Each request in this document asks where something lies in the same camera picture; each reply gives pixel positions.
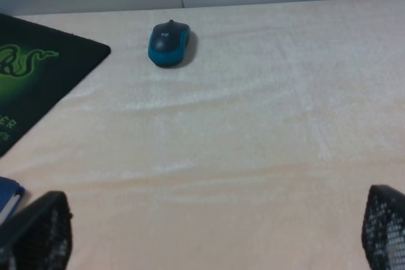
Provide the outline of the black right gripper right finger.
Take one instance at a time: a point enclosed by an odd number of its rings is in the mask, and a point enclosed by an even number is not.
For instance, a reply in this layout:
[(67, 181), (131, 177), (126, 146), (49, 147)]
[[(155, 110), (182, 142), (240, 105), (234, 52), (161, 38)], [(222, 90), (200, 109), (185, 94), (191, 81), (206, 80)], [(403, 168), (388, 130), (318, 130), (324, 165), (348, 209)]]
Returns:
[(364, 212), (361, 242), (371, 269), (404, 269), (404, 194), (372, 185)]

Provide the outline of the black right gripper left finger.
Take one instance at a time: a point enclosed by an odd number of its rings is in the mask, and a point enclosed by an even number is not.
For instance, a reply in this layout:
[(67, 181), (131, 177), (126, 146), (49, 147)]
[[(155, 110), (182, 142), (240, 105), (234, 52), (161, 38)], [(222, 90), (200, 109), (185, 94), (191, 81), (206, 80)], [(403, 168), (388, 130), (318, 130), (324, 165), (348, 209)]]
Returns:
[(72, 213), (62, 191), (39, 197), (1, 225), (1, 269), (66, 269)]

